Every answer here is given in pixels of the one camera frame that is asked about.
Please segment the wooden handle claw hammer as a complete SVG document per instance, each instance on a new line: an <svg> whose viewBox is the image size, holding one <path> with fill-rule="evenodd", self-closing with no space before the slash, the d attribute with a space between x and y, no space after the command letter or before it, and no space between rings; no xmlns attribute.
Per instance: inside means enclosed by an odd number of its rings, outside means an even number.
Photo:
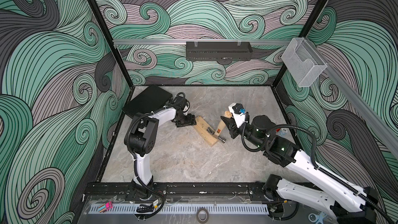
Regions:
<svg viewBox="0 0 398 224"><path fill-rule="evenodd" d="M225 111L224 112L224 117L226 118L231 118L232 117L232 113L229 111ZM223 122L223 120L221 120L218 124L217 129L214 131L213 129L211 129L210 127L207 128L207 132L209 134L212 135L212 137L216 138L217 140L222 141L223 143L226 142L226 139L222 138L220 136L221 132L224 130L224 128L226 127L226 124Z"/></svg>

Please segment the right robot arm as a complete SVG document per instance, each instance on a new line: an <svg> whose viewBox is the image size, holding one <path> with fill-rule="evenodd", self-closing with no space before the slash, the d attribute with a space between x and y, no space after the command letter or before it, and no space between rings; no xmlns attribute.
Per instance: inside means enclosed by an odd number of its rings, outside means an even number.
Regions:
<svg viewBox="0 0 398 224"><path fill-rule="evenodd" d="M316 162L316 137L308 130L289 124L275 124L265 116L257 116L252 123L247 114L221 117L231 138L240 136L249 152L263 152L272 163L301 175L315 188L294 184L280 176L271 176L265 184L267 197L291 200L315 208L339 224L374 224L380 214L389 224L394 221L378 205L378 193L371 187L362 188L331 172ZM278 129L296 129L312 141L311 154L276 134Z"/></svg>

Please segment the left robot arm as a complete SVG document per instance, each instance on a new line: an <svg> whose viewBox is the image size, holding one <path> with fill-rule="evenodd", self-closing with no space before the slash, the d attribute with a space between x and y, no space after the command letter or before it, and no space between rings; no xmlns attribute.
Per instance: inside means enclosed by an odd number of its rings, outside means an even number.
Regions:
<svg viewBox="0 0 398 224"><path fill-rule="evenodd" d="M151 187L153 175L149 154L155 146L161 125L172 122L177 128L183 128L197 124L195 115L188 113L189 108L185 93L179 92L172 97L167 91L143 91L127 105L132 122L124 144L133 158L135 183Z"/></svg>

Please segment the wooden board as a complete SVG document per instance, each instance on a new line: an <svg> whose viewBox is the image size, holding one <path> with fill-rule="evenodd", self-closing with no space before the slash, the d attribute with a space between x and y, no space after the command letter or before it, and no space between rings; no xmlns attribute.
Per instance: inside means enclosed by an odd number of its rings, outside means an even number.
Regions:
<svg viewBox="0 0 398 224"><path fill-rule="evenodd" d="M194 129L210 147L219 142L218 137L215 136L214 129L201 116L197 116L195 121Z"/></svg>

